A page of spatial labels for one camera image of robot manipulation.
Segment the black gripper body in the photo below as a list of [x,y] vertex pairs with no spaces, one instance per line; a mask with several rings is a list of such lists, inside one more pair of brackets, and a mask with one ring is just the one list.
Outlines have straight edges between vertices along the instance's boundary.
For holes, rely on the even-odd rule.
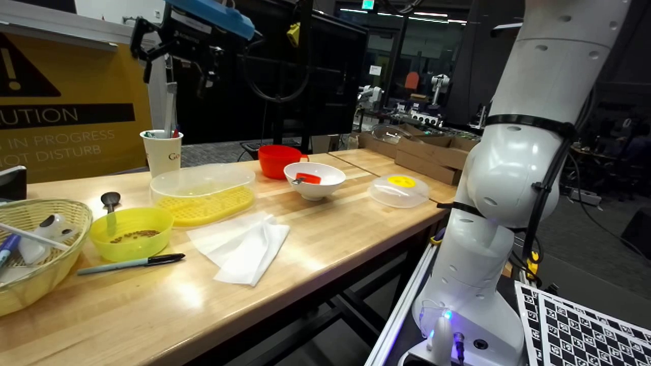
[[[158,34],[158,46],[145,49],[142,42],[149,33]],[[195,65],[201,86],[213,86],[217,81],[217,58],[221,56],[213,33],[215,28],[209,23],[180,11],[167,11],[161,24],[138,17],[129,37],[129,56],[145,64],[145,81],[150,81],[155,59],[173,58]]]

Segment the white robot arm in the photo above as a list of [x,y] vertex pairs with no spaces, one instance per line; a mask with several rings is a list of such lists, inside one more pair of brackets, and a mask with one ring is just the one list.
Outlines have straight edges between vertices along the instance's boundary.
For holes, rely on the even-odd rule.
[[424,366],[520,366],[524,328],[498,294],[518,230],[557,204],[557,171],[630,0],[524,0],[480,143],[455,190],[443,244],[411,306]]

